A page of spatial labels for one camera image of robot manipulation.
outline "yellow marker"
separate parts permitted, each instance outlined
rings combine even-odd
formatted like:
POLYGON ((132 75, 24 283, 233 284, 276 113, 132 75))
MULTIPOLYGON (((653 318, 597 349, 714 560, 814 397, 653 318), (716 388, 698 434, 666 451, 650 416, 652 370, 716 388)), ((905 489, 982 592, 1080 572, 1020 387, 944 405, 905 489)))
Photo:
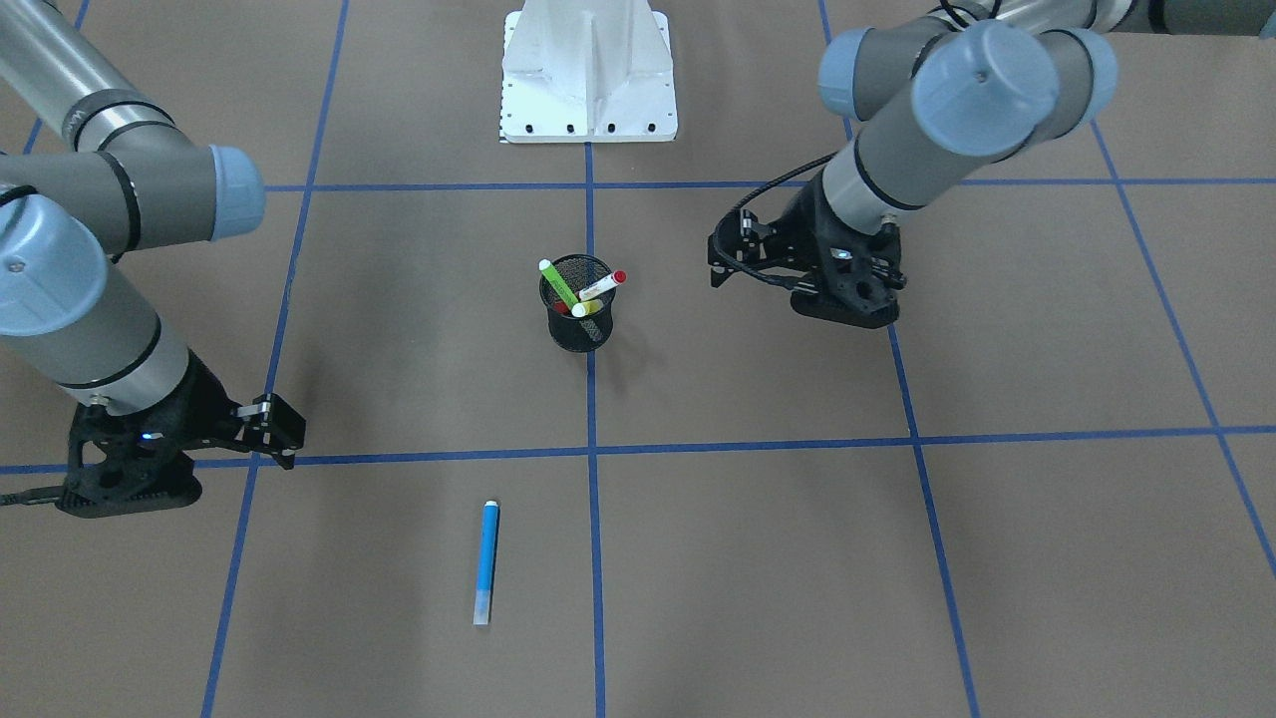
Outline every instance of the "yellow marker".
POLYGON ((550 282, 550 286, 554 287, 554 291, 558 292, 568 306, 577 302, 575 293, 572 291, 572 287, 563 281, 563 274, 558 273, 558 268, 554 265, 554 261, 541 259, 541 275, 545 277, 545 281, 550 282))
POLYGON ((579 304, 573 305, 572 315, 579 319, 581 316, 588 316, 590 314, 601 310, 602 310, 602 300, 591 298, 588 301, 581 301, 579 304))

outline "marker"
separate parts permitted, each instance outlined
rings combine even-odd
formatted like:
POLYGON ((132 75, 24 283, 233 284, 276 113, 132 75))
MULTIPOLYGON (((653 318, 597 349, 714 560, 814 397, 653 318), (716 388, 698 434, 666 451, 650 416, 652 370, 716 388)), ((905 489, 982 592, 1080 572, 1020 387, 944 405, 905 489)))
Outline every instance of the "marker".
POLYGON ((572 293, 572 287, 567 286, 567 282, 563 281, 563 274, 558 273, 558 267, 554 265, 554 261, 541 259, 541 274, 545 277, 545 281, 550 282, 550 286, 554 287, 554 291, 559 293, 568 306, 578 301, 575 293, 572 293))
POLYGON ((582 301, 572 306, 572 315, 575 316, 577 319, 581 319, 600 310, 602 310, 602 300, 591 298, 588 301, 582 301))
POLYGON ((624 272, 616 269, 615 272, 611 272, 610 274, 602 277, 601 279, 582 288, 581 301, 593 298, 595 296, 602 293, 604 291, 611 291, 612 288, 616 288, 618 286, 625 283, 627 278, 628 275, 624 272))
POLYGON ((491 619, 491 580, 496 570, 496 524, 500 505, 495 501, 482 508, 482 539, 478 545, 478 578, 475 580, 475 626, 486 626, 491 619))

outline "pen holder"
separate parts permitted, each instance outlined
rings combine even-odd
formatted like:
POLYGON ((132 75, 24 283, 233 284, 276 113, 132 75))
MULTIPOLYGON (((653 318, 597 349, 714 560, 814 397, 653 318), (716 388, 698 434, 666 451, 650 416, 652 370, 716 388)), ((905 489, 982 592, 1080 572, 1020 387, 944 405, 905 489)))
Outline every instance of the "pen holder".
MULTIPOLYGON (((568 254, 554 260, 554 268, 563 274, 572 291, 579 293, 582 288, 611 273, 611 268, 596 256, 588 254, 568 254)), ((611 300, 616 289, 609 289, 597 296, 602 301, 602 309, 593 314, 577 318, 554 309, 554 302, 559 301, 559 295, 550 286, 550 282, 541 277, 541 301, 545 302, 545 311, 549 314, 550 335, 554 342, 568 351, 593 351, 602 346, 611 335, 611 300)))

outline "grid line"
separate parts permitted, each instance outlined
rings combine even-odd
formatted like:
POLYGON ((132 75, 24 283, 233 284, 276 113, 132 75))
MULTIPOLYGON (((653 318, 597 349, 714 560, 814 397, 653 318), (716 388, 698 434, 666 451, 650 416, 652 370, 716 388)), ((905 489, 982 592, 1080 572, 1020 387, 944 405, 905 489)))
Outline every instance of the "grid line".
MULTIPOLYGON (((824 45, 833 40, 832 28, 828 23, 828 6, 824 0, 818 0, 819 17, 824 28, 824 45)), ((851 122, 842 117, 842 128, 846 139, 852 139, 851 122)), ((917 482, 921 488, 921 499, 926 510, 926 523, 930 527, 930 541, 935 548, 935 564, 939 569, 939 583, 944 592, 944 604, 948 610, 948 624, 953 634, 953 648, 957 650, 957 663, 961 670, 962 686, 966 690, 966 705, 971 718, 980 718, 979 698, 975 691, 975 680, 970 668, 970 657, 966 653, 965 633, 961 627, 961 612, 957 608, 957 592, 953 589, 952 574, 948 570, 948 555, 944 551, 943 533, 939 528, 939 514, 935 510, 935 500, 930 492, 930 472, 926 468, 926 457, 919 441, 917 417, 912 407, 912 393, 909 390, 909 375, 903 367, 903 352, 900 348, 900 334, 894 324, 887 326, 887 335, 891 339, 891 357, 894 362, 896 380, 900 384, 900 400, 903 406, 903 417, 909 426, 909 445, 912 446, 912 459, 917 469, 917 482)))
MULTIPOLYGON (((306 190, 301 195, 301 207, 297 212, 297 228, 292 238, 292 254, 288 259, 288 270, 283 283, 283 295, 279 300, 278 321, 274 329, 274 343, 271 348, 271 365, 267 371, 265 393, 274 392, 274 380, 279 369, 279 355, 283 349, 283 334, 288 323, 288 307, 292 295, 292 281, 296 278, 297 258, 301 254, 301 242, 305 237, 306 219, 310 213, 310 187, 315 182, 319 171, 319 156, 323 149, 324 129, 328 124, 328 107, 332 103, 332 91, 337 82, 337 68, 341 64, 341 46, 346 37, 346 19, 350 15, 350 0, 341 0, 341 11, 337 15, 337 28, 332 42, 332 55, 328 61, 328 75, 324 82, 323 101, 319 103, 319 119, 315 122, 314 145, 310 150, 310 167, 306 171, 306 190)), ((253 454, 249 459, 248 480, 244 485, 244 500, 240 506, 239 523, 235 528, 235 545, 231 550, 231 562, 226 575, 226 592, 222 598, 222 612, 217 622, 217 636, 213 643, 213 654, 208 666, 208 684, 204 689, 204 703, 200 718, 212 718, 213 704, 217 699, 217 684, 221 676, 222 658, 226 652, 226 639, 230 631, 231 612, 235 607, 235 589, 239 584, 240 561, 244 556, 244 543, 248 538, 248 525, 253 511, 253 496, 256 491, 256 474, 260 467, 260 457, 253 454)))
POLYGON ((1161 307, 1165 309, 1165 316, 1169 319, 1170 328, 1174 330, 1174 338, 1178 341, 1179 349, 1183 352, 1183 361, 1187 363, 1188 372, 1192 375, 1192 383, 1196 385, 1197 393, 1201 395, 1201 404, 1205 407, 1206 416, 1210 418, 1210 426, 1217 437, 1219 450, 1222 453, 1224 462, 1228 464, 1228 471, 1231 473, 1231 481, 1236 485, 1236 492, 1240 495, 1240 502, 1244 506, 1249 523, 1254 529, 1258 546, 1262 550, 1263 556, 1267 559, 1267 568, 1271 571, 1272 578, 1276 578, 1276 552, 1272 551, 1271 541, 1267 538, 1267 531, 1263 528, 1262 518, 1258 517, 1258 510, 1254 508, 1253 499, 1249 496, 1249 487, 1245 486, 1245 478, 1240 474, 1240 468, 1236 467, 1236 460, 1231 454, 1231 446, 1228 444, 1226 432, 1221 429, 1219 416, 1213 408, 1213 402, 1210 400, 1210 393, 1206 390, 1205 380, 1201 379, 1196 358, 1192 356, 1192 348, 1188 346, 1187 334, 1183 332, 1179 316, 1174 311, 1174 305, 1170 301, 1169 292, 1165 289, 1165 283, 1161 281, 1161 273, 1156 268, 1156 261, 1152 260, 1152 250, 1147 245, 1147 238, 1143 236, 1142 227, 1139 227, 1138 217, 1134 214, 1134 205, 1131 204, 1129 195, 1125 193, 1124 182, 1122 181, 1120 173, 1116 171, 1116 163, 1113 161, 1111 153, 1108 150, 1108 142, 1104 139, 1104 133, 1099 129, 1099 120, 1090 120, 1090 128, 1095 134, 1095 142, 1099 143, 1099 152, 1104 156, 1104 162, 1108 165, 1108 172, 1113 177, 1113 184, 1116 187, 1116 195, 1120 198, 1122 207, 1125 209, 1125 217, 1129 219, 1131 230, 1134 232, 1134 240, 1138 242, 1138 250, 1143 255, 1143 263, 1147 264, 1147 273, 1152 278, 1152 284, 1156 287, 1156 293, 1161 300, 1161 307))
MULTIPOLYGON (((1267 185, 1276 177, 1122 177, 1123 185, 1267 185)), ((963 179, 961 186, 1111 186, 1111 177, 986 177, 963 179)), ((766 180, 651 180, 651 181, 598 181, 596 190, 614 189, 753 189, 766 180)), ((789 180, 780 186, 800 187, 805 182, 789 180)), ((491 182, 357 182, 357 184, 269 184, 269 193, 310 191, 521 191, 521 190, 583 190, 583 181, 491 181, 491 182)))
MULTIPOLYGON (((815 439, 787 441, 688 443, 688 444, 618 444, 597 445, 598 457, 633 457, 642 454, 716 454, 739 451, 819 451, 841 449, 882 449, 892 446, 952 446, 1045 444, 1069 441, 1116 441, 1183 439, 1198 436, 1267 436, 1276 435, 1276 426, 1247 425, 1235 427, 1170 427, 1148 430, 1105 430, 1074 432, 1022 432, 999 435, 948 435, 914 437, 815 439)), ((504 459, 550 459, 588 457, 588 446, 554 446, 544 449, 478 449, 453 451, 416 451, 392 454, 327 454, 297 457, 297 467, 332 467, 348 464, 429 464, 438 462, 499 462, 504 459)), ((250 459, 200 459, 199 469, 246 469, 250 459)), ((65 464, 20 464, 0 467, 0 477, 27 474, 65 474, 65 464)))
MULTIPOLYGON (((593 207, 593 143, 584 143, 584 253, 595 251, 593 207)), ((602 506, 598 492, 598 393, 597 361, 593 351, 586 355, 586 441, 590 464, 590 560, 593 576, 593 712, 596 718, 607 715, 607 663, 605 645, 605 613, 602 602, 602 506)))

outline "white marker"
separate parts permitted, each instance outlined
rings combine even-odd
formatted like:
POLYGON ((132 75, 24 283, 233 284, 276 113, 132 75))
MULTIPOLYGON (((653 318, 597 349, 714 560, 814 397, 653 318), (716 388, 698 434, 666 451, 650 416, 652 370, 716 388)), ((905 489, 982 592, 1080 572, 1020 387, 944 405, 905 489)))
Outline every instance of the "white marker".
POLYGON ((578 292, 581 296, 581 301, 587 301, 590 298, 593 298, 595 296, 602 293, 604 291, 611 291, 612 288, 616 288, 618 286, 625 283, 627 278, 628 274, 625 274, 620 269, 616 269, 615 272, 611 272, 610 274, 602 277, 601 279, 582 288, 578 292))
POLYGON ((577 319, 582 319, 584 316, 588 316, 590 314, 593 314, 595 311, 601 311, 601 310, 602 310, 602 300, 591 298, 588 301, 582 301, 575 306, 572 306, 572 315, 575 316, 577 319))

